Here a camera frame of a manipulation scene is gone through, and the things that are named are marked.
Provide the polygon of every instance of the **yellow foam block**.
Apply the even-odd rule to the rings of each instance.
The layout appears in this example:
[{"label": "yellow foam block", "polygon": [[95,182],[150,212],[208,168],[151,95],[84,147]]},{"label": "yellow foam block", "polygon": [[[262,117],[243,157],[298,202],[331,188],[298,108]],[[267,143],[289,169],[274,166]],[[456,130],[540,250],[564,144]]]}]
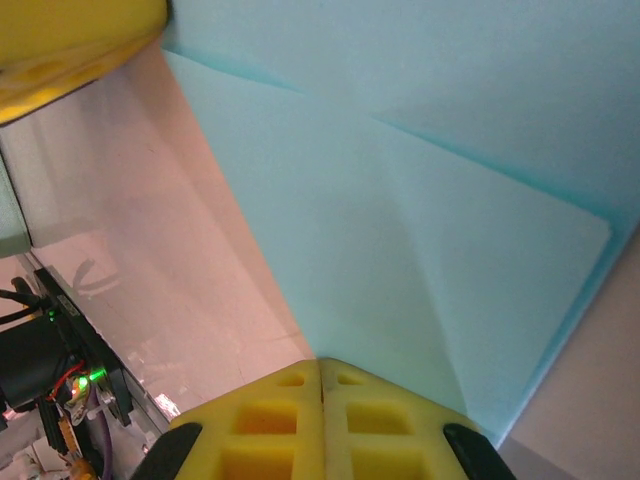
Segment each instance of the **yellow foam block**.
[{"label": "yellow foam block", "polygon": [[117,68],[166,21],[166,0],[2,0],[0,124]]},{"label": "yellow foam block", "polygon": [[320,371],[302,361],[180,415],[202,432],[176,480],[322,480]]},{"label": "yellow foam block", "polygon": [[180,415],[203,429],[177,480],[466,480],[442,428],[466,417],[333,359]]},{"label": "yellow foam block", "polygon": [[469,419],[338,360],[320,369],[327,479],[468,479],[442,428]]}]

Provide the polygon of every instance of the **red wire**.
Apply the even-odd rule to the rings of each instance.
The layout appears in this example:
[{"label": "red wire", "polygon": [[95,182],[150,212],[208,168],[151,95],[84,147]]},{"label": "red wire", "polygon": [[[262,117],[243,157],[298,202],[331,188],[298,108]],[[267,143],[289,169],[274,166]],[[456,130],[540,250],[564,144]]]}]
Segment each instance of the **red wire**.
[{"label": "red wire", "polygon": [[80,363],[78,363],[77,365],[74,365],[73,367],[71,367],[69,370],[67,370],[66,372],[64,372],[64,375],[62,375],[62,377],[60,377],[60,379],[56,382],[56,384],[53,387],[53,391],[51,392],[51,395],[49,395],[47,397],[47,400],[55,400],[56,396],[58,395],[58,390],[60,389],[60,387],[64,384],[64,382],[67,380],[67,378],[69,378],[69,375],[71,375],[74,372],[77,372],[78,370],[80,370],[82,367],[84,366],[84,360],[81,360]]}]

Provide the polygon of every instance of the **green led light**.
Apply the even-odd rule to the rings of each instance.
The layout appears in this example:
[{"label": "green led light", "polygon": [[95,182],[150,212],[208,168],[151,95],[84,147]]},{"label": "green led light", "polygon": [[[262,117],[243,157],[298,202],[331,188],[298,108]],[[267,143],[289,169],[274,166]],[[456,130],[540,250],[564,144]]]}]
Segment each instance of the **green led light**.
[{"label": "green led light", "polygon": [[105,376],[106,373],[107,373],[107,371],[104,368],[102,368],[100,370],[96,370],[95,372],[91,373],[91,375],[89,375],[89,380],[91,380],[93,382],[93,381],[97,380],[98,378]]}]

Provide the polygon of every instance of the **purple wire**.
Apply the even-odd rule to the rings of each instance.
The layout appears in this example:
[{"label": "purple wire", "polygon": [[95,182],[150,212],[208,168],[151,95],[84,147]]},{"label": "purple wire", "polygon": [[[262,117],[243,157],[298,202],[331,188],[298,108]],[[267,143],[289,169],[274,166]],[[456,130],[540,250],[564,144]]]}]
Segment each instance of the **purple wire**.
[{"label": "purple wire", "polygon": [[[96,407],[99,407],[100,402],[98,402],[96,388],[97,387],[92,388],[89,395],[91,403]],[[102,439],[104,443],[104,452],[102,452],[102,456],[104,457],[104,467],[102,468],[102,475],[100,475],[100,480],[111,480],[111,470],[113,468],[113,445],[111,444],[111,433],[109,432],[109,424],[107,423],[107,417],[105,416],[103,410],[99,411],[96,417],[98,419],[98,423],[100,424],[100,429],[102,430]]]}]

